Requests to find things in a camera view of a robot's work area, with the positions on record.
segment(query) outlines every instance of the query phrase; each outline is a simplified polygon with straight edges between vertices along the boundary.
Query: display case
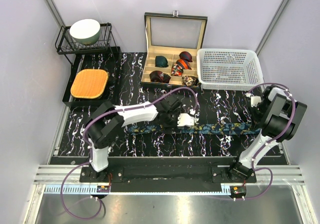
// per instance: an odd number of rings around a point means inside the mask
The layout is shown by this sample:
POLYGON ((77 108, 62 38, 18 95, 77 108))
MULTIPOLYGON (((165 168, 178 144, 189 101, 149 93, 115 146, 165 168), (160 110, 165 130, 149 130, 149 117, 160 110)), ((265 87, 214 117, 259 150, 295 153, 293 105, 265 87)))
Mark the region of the display case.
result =
POLYGON ((141 86, 148 88, 172 89, 184 86, 181 76, 172 76, 172 66, 180 59, 181 52, 189 52, 191 69, 184 69, 182 76, 197 74, 197 51, 202 47, 208 18, 206 16, 149 13, 144 14, 147 58, 141 86), (156 67, 156 56, 163 56, 168 67, 156 67), (152 82, 150 73, 161 71, 171 77, 169 83, 152 82))

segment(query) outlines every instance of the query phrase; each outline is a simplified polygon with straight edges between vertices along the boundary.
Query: white laundry basket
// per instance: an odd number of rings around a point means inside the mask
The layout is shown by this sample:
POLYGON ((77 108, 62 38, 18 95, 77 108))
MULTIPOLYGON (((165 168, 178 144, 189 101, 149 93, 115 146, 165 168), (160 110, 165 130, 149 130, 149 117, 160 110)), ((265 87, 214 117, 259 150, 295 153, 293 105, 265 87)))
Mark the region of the white laundry basket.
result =
POLYGON ((264 82, 252 50, 204 48, 198 50, 196 61, 203 89, 248 91, 264 82))

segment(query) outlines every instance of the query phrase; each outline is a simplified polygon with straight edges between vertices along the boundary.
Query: white wall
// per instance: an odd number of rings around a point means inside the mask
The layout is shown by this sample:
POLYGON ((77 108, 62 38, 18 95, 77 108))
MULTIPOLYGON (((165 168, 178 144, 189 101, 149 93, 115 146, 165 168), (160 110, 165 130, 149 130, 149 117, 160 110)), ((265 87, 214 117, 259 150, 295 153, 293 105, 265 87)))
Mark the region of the white wall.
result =
POLYGON ((299 164, 320 220, 320 0, 292 0, 259 57, 266 81, 286 84, 308 105, 303 122, 286 143, 299 164))
POLYGON ((49 156, 70 64, 55 51, 58 26, 43 0, 0 8, 0 222, 17 224, 49 156))
POLYGON ((54 0, 66 25, 110 22, 124 52, 147 51, 144 13, 207 16, 204 48, 255 50, 281 0, 54 0))

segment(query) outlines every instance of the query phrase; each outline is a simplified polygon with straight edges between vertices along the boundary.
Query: shiny floor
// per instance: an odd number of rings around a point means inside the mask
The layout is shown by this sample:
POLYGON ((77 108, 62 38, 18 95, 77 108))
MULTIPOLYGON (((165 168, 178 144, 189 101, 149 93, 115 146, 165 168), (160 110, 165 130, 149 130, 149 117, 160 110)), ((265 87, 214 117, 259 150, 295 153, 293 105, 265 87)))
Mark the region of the shiny floor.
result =
MULTIPOLYGON (((248 186, 248 196, 261 192, 248 186)), ((83 195, 65 195, 74 214, 89 217, 98 203, 83 195)), ((60 196, 45 194, 37 224, 302 224, 290 186, 272 186, 261 198, 248 201, 215 200, 209 196, 109 195, 105 209, 94 220, 82 221, 63 213, 60 196)))

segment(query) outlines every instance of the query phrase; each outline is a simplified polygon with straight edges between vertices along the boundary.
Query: white bowl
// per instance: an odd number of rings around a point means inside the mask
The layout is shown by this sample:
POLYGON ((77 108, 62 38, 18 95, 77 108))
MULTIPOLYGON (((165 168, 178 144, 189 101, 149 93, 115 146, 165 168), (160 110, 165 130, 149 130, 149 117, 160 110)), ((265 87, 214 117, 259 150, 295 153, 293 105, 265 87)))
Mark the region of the white bowl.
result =
POLYGON ((74 23, 70 28, 73 39, 83 45, 93 45, 100 37, 100 24, 93 19, 83 19, 74 23))

